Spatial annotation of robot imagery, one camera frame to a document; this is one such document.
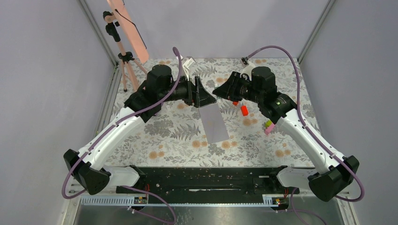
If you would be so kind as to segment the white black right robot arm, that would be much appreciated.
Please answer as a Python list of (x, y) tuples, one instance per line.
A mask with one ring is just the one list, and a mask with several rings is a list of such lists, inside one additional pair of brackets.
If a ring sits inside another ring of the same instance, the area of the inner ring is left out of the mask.
[(269, 180), (275, 193), (287, 187), (312, 191), (324, 202), (337, 197), (354, 180), (359, 167), (355, 156), (345, 157), (334, 149), (299, 115), (297, 104), (277, 90), (275, 74), (268, 67), (254, 67), (251, 75), (232, 72), (213, 94), (233, 102), (242, 99), (257, 103), (262, 115), (286, 132), (305, 152), (314, 169), (281, 167)]

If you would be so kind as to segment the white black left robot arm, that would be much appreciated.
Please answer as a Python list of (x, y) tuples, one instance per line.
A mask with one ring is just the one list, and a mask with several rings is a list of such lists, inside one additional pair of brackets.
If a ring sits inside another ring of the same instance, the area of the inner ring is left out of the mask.
[(133, 167), (106, 166), (105, 162), (133, 131), (140, 129), (161, 110), (164, 102), (178, 100), (195, 108), (216, 102), (203, 87), (200, 77), (196, 76), (192, 82), (185, 75), (179, 75), (174, 80), (169, 66), (153, 66), (146, 80), (92, 141), (78, 151), (69, 149), (64, 153), (69, 169), (65, 180), (73, 177), (90, 195), (114, 186), (128, 186), (135, 193), (143, 191), (146, 181)]

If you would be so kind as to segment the grey envelope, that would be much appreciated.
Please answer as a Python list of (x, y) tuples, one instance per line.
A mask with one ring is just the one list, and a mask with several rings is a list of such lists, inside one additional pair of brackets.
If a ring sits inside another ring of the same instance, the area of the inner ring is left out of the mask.
[(199, 113), (209, 144), (229, 139), (228, 131), (217, 103), (199, 108)]

